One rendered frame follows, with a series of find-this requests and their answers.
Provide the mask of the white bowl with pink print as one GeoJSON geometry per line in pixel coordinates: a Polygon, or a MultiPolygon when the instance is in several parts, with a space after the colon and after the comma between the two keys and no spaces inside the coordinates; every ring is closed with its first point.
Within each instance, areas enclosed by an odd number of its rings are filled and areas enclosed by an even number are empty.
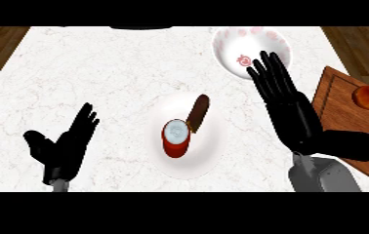
{"type": "Polygon", "coordinates": [[[228,72],[251,79],[247,67],[260,58],[260,52],[275,52],[285,65],[293,64],[293,50],[285,37],[271,26],[225,26],[216,30],[213,52],[216,61],[228,72]]]}

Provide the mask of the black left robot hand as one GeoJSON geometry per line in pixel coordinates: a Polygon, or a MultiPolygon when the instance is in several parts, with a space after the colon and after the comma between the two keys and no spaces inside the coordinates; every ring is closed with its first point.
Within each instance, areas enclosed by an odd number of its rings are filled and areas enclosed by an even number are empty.
{"type": "Polygon", "coordinates": [[[45,165],[42,182],[46,185],[58,179],[70,182],[76,178],[98,123],[94,106],[86,103],[70,130],[63,133],[57,141],[52,141],[39,131],[29,130],[24,133],[32,157],[45,165]]]}

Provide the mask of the orange round fruit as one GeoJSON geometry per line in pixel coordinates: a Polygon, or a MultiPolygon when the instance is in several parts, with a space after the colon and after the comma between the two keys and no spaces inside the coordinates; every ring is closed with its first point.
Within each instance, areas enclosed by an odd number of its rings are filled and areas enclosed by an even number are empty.
{"type": "Polygon", "coordinates": [[[369,110],[369,86],[359,87],[352,94],[356,105],[369,110]]]}

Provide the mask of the white oval plate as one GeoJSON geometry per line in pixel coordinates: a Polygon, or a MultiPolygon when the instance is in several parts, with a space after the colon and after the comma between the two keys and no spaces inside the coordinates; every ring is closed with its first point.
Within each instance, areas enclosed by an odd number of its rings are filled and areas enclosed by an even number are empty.
{"type": "Polygon", "coordinates": [[[226,150],[226,123],[213,99],[195,133],[187,124],[200,96],[200,93],[178,93],[164,97],[147,123],[150,157],[158,169],[181,179],[203,176],[226,150]]]}

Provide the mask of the brown wooden cutting board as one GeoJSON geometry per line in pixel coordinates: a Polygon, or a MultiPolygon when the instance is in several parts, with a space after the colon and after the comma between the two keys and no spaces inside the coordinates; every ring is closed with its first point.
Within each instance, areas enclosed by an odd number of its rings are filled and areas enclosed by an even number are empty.
{"type": "Polygon", "coordinates": [[[369,109],[359,107],[353,100],[355,91],[365,83],[325,67],[312,104],[325,131],[349,131],[353,137],[321,138],[318,149],[369,176],[369,109]]]}

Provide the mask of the brown sausage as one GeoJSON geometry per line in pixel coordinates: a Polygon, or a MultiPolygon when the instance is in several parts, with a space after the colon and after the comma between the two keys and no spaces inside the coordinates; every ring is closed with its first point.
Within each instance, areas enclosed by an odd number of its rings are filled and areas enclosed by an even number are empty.
{"type": "Polygon", "coordinates": [[[187,123],[189,125],[192,133],[195,133],[201,128],[206,115],[209,113],[210,104],[212,104],[210,97],[207,95],[200,95],[187,119],[187,123]]]}

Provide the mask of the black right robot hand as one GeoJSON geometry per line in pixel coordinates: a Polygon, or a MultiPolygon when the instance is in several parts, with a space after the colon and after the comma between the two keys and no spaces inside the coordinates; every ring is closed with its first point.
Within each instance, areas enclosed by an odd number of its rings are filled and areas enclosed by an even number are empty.
{"type": "Polygon", "coordinates": [[[324,130],[324,125],[306,95],[296,89],[285,65],[275,52],[260,52],[254,66],[247,68],[263,98],[277,136],[293,153],[331,155],[369,161],[369,134],[324,130]]]}

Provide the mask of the dark appliance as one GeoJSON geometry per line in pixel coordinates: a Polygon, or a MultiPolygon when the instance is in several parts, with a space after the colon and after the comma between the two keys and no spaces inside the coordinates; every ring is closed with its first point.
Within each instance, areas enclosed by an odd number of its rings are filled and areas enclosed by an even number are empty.
{"type": "Polygon", "coordinates": [[[117,30],[142,31],[142,30],[163,30],[163,29],[172,28],[173,26],[172,25],[160,25],[160,26],[154,26],[154,25],[135,25],[135,26],[111,25],[110,27],[113,29],[117,29],[117,30]]]}

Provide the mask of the red can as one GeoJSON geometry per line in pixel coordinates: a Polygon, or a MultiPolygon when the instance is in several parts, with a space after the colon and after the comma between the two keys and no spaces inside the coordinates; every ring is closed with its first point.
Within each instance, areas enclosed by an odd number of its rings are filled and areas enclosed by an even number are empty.
{"type": "Polygon", "coordinates": [[[181,119],[170,120],[161,130],[163,150],[170,158],[181,158],[189,148],[191,129],[181,119]]]}

